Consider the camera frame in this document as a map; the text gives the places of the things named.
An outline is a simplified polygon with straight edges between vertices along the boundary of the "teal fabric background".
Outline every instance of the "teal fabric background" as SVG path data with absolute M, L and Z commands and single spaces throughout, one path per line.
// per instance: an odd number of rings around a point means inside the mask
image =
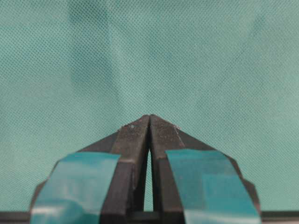
M 299 209 L 299 1 L 0 1 L 0 210 L 155 113 Z

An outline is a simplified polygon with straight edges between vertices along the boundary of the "teal tape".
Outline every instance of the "teal tape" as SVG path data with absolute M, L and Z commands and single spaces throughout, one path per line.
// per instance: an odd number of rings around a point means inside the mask
M 119 155 L 74 153 L 63 158 L 36 199 L 31 224 L 98 224 Z
M 250 196 L 218 151 L 167 150 L 187 224 L 260 224 Z

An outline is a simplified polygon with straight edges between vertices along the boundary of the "tape strip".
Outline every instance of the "tape strip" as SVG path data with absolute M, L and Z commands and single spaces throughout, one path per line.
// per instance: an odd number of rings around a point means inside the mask
M 228 158 L 218 151 L 167 150 L 186 224 L 260 224 Z
M 31 224 L 98 224 L 119 155 L 73 153 L 57 164 L 31 212 Z

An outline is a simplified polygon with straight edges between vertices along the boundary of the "black metal edge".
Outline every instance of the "black metal edge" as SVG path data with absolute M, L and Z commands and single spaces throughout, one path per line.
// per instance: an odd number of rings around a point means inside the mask
M 143 210 L 150 117 L 123 126 L 110 153 L 120 154 L 113 179 L 100 212 L 104 224 L 126 223 L 126 216 Z
M 165 150 L 184 148 L 173 124 L 156 115 L 150 116 L 152 184 L 154 210 L 162 223 L 184 223 L 184 209 Z
M 2 211 L 0 212 L 0 224 L 29 224 L 29 212 Z M 265 224 L 293 224 L 299 223 L 298 211 L 262 211 L 262 223 Z M 160 224 L 161 215 L 159 212 L 133 212 L 127 218 L 128 224 Z
M 78 152 L 102 152 L 109 153 L 112 149 L 113 144 L 116 141 L 117 135 L 119 132 L 115 132 L 81 150 Z

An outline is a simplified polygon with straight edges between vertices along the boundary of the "black plastic tool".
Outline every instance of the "black plastic tool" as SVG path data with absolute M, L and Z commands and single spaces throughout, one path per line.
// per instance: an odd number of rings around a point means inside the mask
M 87 146 L 79 152 L 106 152 L 120 154 L 112 181 L 102 205 L 101 224 L 184 224 L 184 208 L 165 150 L 190 148 L 215 150 L 207 144 L 182 132 L 175 125 L 156 115 L 144 115 L 121 127 L 108 137 Z M 154 211 L 144 212 L 147 155 L 152 154 L 152 183 Z M 245 186 L 263 223 L 299 222 L 299 212 L 261 212 L 256 189 L 245 180 L 237 162 L 227 156 Z M 44 183 L 37 186 L 31 207 Z M 0 224 L 29 223 L 29 212 L 0 212 Z

